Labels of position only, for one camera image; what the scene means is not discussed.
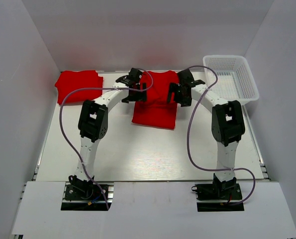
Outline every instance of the folded red cloth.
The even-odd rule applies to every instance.
[[[102,88],[102,84],[103,77],[98,76],[96,71],[64,71],[55,84],[55,87],[58,90],[57,103],[61,104],[66,95],[68,95],[71,91],[90,87]],[[69,96],[66,103],[93,100],[101,95],[102,90],[80,91]]]
[[[171,98],[167,103],[170,83],[179,83],[174,71],[156,73],[149,71],[153,77],[153,86],[147,91],[146,102],[136,102],[132,122],[147,126],[174,129],[176,126],[177,103]],[[151,84],[151,78],[143,73],[140,84]]]

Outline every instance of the white plastic laundry basket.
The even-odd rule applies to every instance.
[[[241,105],[259,98],[258,90],[246,59],[242,56],[210,55],[203,57],[203,64],[218,75],[213,92],[228,100],[238,100]],[[205,69],[205,81],[209,86],[215,81],[214,74]]]

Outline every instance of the red fabric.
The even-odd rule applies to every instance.
[[[149,71],[154,83],[147,91],[146,102],[136,102],[132,122],[147,126],[174,129],[176,126],[177,103],[171,98],[167,103],[169,85],[171,82],[179,83],[179,78],[174,71],[155,73]],[[151,85],[151,78],[143,73],[140,85],[146,83]]]
[[[103,77],[98,76],[96,71],[64,71],[57,80],[55,87],[58,90],[57,103],[61,104],[71,91],[80,88],[98,87],[102,88]],[[72,94],[66,103],[74,103],[85,100],[93,100],[102,95],[102,90],[80,91]]]

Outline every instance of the purple cable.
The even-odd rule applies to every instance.
[[[188,126],[188,132],[187,132],[187,150],[188,150],[188,156],[189,156],[189,159],[190,159],[190,162],[191,164],[195,167],[195,168],[198,168],[200,170],[203,170],[203,171],[207,171],[207,172],[219,172],[219,171],[229,171],[229,170],[232,170],[231,168],[221,168],[221,169],[208,169],[208,168],[202,168],[198,165],[196,165],[196,163],[194,163],[193,159],[192,159],[192,156],[191,156],[191,152],[190,152],[190,131],[191,131],[191,125],[192,125],[192,121],[193,121],[193,118],[194,118],[194,115],[197,111],[197,107],[199,106],[199,104],[201,103],[202,99],[204,98],[204,96],[207,94],[207,92],[218,82],[218,76],[217,74],[209,67],[207,66],[190,66],[188,67],[187,69],[190,69],[190,68],[193,68],[193,67],[203,67],[203,68],[206,68],[208,70],[210,70],[214,75],[215,75],[215,82],[213,84],[211,84],[204,92],[203,94],[201,95],[201,97],[199,98],[199,100],[197,101],[197,104],[196,106],[194,107],[193,111],[192,111],[192,114],[191,114],[191,118],[190,118],[190,122],[189,122],[189,126]],[[248,196],[246,198],[244,198],[243,200],[239,201],[239,202],[236,202],[236,203],[231,203],[230,205],[238,205],[238,204],[241,204],[243,202],[245,202],[247,199],[249,199],[251,197],[251,195],[253,194],[254,192],[254,189],[255,189],[255,186],[256,186],[256,179],[255,179],[255,175],[253,174],[252,171],[250,171],[249,169],[247,168],[234,168],[233,171],[239,171],[239,170],[245,170],[247,172],[249,172],[252,177],[253,177],[253,188],[251,190],[251,192],[248,194]]]
[[[70,146],[70,147],[75,151],[75,153],[77,154],[77,156],[78,156],[80,162],[82,163],[83,170],[84,170],[84,173],[85,173],[86,177],[87,177],[90,181],[92,181],[93,183],[95,183],[95,184],[99,187],[99,189],[100,189],[100,191],[101,191],[101,193],[102,193],[102,195],[103,195],[104,202],[106,203],[107,210],[109,210],[109,205],[108,205],[108,201],[107,201],[106,195],[104,194],[104,192],[103,192],[101,186],[100,186],[100,185],[99,185],[94,179],[92,179],[92,178],[89,176],[89,174],[88,174],[88,172],[87,172],[87,170],[86,170],[86,167],[85,167],[84,164],[83,164],[84,161],[83,161],[82,156],[80,155],[80,153],[78,152],[78,150],[73,146],[73,144],[70,142],[70,140],[67,138],[67,135],[66,135],[65,132],[64,132],[64,128],[63,128],[63,119],[62,119],[62,118],[63,118],[63,107],[64,107],[64,104],[65,104],[66,100],[68,99],[68,97],[71,96],[72,94],[76,93],[76,92],[79,92],[79,91],[88,91],[88,90],[116,90],[116,89],[118,89],[118,90],[129,90],[129,91],[139,91],[139,92],[147,91],[148,89],[150,89],[150,88],[153,86],[153,78],[152,78],[151,74],[150,74],[148,71],[143,70],[143,69],[140,69],[140,68],[137,68],[137,69],[146,72],[146,73],[150,76],[150,78],[151,78],[151,85],[150,85],[148,88],[144,89],[144,90],[130,89],[130,88],[128,88],[128,87],[124,87],[124,88],[119,88],[119,87],[117,87],[117,88],[113,88],[113,87],[110,87],[110,88],[80,88],[80,89],[74,90],[74,91],[70,92],[68,95],[66,95],[66,97],[64,98],[62,104],[60,105],[60,110],[59,110],[59,126],[60,126],[60,130],[61,130],[61,132],[62,132],[62,135],[63,135],[63,137],[65,138],[66,142],[69,144],[69,146]]]

